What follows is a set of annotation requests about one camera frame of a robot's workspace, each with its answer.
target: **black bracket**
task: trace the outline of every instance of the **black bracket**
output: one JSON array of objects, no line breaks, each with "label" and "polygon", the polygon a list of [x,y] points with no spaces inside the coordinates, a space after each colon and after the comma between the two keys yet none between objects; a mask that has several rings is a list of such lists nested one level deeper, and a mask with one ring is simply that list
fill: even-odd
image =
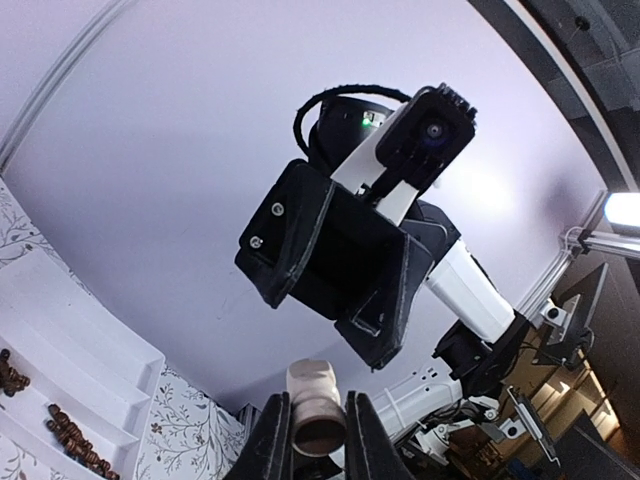
[{"label": "black bracket", "polygon": [[486,344],[460,320],[438,343],[433,358],[442,358],[451,368],[451,378],[460,380],[465,398],[489,395],[501,389],[531,327],[520,313],[493,344]]},{"label": "black bracket", "polygon": [[587,242],[585,241],[587,238],[589,238],[589,236],[593,233],[592,230],[589,229],[583,229],[580,232],[580,235],[578,235],[578,243],[580,244],[580,246],[582,247],[582,253],[583,255],[587,255],[590,251],[591,248],[589,248],[589,245],[587,245]]},{"label": "black bracket", "polygon": [[240,237],[236,265],[265,302],[290,294],[382,369],[402,348],[433,254],[303,160],[294,160]]}]

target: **white ceiling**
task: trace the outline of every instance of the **white ceiling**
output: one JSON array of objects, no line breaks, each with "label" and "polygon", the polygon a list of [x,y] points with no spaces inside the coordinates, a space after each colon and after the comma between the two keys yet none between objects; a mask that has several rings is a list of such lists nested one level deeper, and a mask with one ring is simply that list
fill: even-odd
[{"label": "white ceiling", "polygon": [[[12,66],[12,81],[32,80]],[[262,303],[233,265],[237,238],[299,155],[291,122],[308,97],[441,81],[478,108],[479,128],[426,198],[516,304],[604,184],[463,0],[141,0],[63,84],[6,180],[105,306],[227,408],[261,406],[306,356],[330,360],[343,391],[375,394],[421,365],[455,317],[422,295],[405,349],[372,374],[330,322],[290,299]]]},{"label": "white ceiling", "polygon": [[0,135],[40,78],[104,4],[105,0],[2,3]]}]

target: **camera lens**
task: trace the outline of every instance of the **camera lens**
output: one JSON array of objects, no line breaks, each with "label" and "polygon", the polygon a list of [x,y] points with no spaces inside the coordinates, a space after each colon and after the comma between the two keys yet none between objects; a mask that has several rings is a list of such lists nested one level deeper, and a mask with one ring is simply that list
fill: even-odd
[{"label": "camera lens", "polygon": [[447,124],[439,119],[425,119],[422,124],[421,137],[424,144],[430,147],[439,147],[449,138]]}]

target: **bright light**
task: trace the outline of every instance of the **bright light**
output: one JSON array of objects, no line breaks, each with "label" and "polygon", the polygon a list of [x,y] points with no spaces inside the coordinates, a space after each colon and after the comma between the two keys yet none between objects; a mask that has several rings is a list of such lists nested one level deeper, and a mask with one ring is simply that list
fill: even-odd
[{"label": "bright light", "polygon": [[640,227],[640,193],[614,193],[604,207],[607,220],[618,225]]}]

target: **wall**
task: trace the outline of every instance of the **wall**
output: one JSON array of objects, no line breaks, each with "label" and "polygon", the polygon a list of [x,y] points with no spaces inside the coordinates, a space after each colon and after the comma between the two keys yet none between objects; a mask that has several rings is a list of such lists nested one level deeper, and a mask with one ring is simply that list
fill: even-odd
[{"label": "wall", "polygon": [[[0,267],[35,248],[46,251],[85,288],[0,180]],[[134,480],[222,478],[238,457],[243,442],[244,427],[238,421],[167,367],[154,396]],[[30,455],[28,448],[13,443],[2,434],[0,426],[1,480],[66,478]]]}]

